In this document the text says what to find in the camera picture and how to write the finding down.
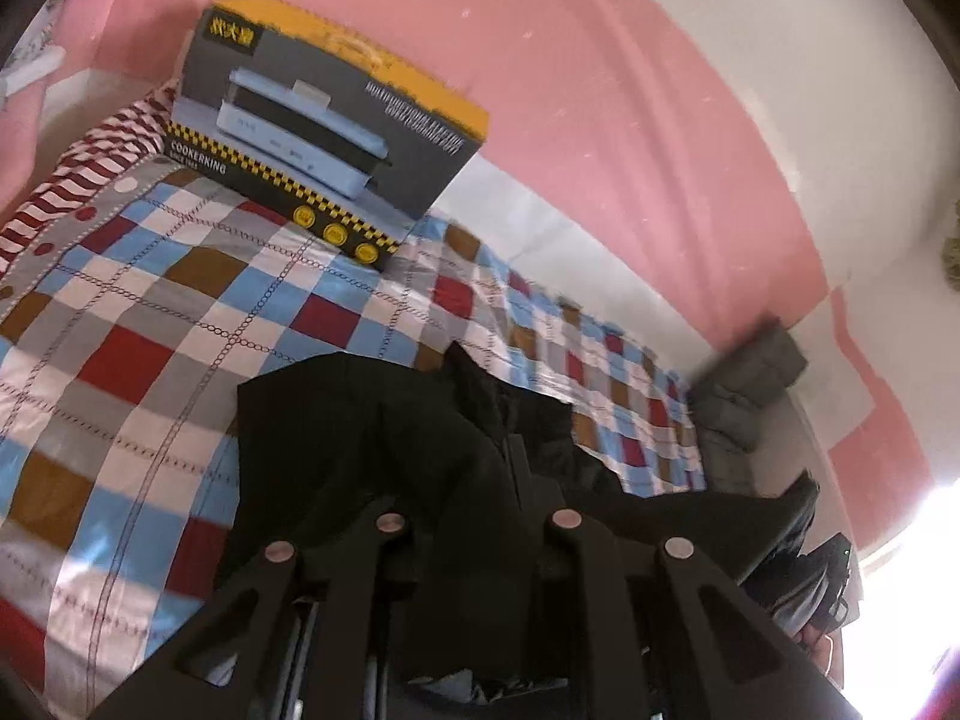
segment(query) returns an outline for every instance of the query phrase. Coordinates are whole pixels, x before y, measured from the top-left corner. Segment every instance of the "printed appliance image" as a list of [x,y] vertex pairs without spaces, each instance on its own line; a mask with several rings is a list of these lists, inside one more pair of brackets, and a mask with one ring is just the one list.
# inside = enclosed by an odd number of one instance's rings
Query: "printed appliance image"
[[230,71],[217,127],[355,199],[387,161],[387,143],[312,95],[247,68]]

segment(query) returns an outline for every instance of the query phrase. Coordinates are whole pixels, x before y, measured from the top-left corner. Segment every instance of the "bed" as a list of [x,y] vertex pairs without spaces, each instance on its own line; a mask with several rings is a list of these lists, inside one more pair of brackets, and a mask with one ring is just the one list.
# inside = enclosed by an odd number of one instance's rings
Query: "bed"
[[637,495],[704,477],[680,377],[441,215],[386,274],[161,154],[173,87],[69,148],[0,231],[0,650],[86,714],[211,591],[237,505],[238,384],[452,341],[568,401]]

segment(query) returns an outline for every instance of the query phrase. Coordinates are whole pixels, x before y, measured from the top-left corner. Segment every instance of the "white polka dot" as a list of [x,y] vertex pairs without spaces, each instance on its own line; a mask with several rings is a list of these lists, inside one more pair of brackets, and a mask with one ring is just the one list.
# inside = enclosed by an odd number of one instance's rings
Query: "white polka dot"
[[126,178],[121,178],[113,185],[113,189],[123,191],[125,194],[128,191],[133,191],[136,189],[136,179],[131,175],[128,175]]

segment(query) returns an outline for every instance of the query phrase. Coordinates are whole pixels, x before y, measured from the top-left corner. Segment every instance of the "yellow box top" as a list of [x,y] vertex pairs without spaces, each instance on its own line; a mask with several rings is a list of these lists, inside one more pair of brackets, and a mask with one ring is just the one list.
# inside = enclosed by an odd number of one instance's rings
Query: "yellow box top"
[[477,140],[487,138],[488,114],[483,108],[352,29],[280,0],[217,0],[214,5],[323,49],[404,93],[424,110],[457,124]]

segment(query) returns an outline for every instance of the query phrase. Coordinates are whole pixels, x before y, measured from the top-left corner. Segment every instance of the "bright light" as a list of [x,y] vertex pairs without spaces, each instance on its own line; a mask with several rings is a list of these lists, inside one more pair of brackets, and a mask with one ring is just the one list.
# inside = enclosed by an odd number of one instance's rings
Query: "bright light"
[[864,720],[910,720],[944,652],[960,644],[960,481],[934,490],[889,562],[864,579],[843,630],[844,695]]

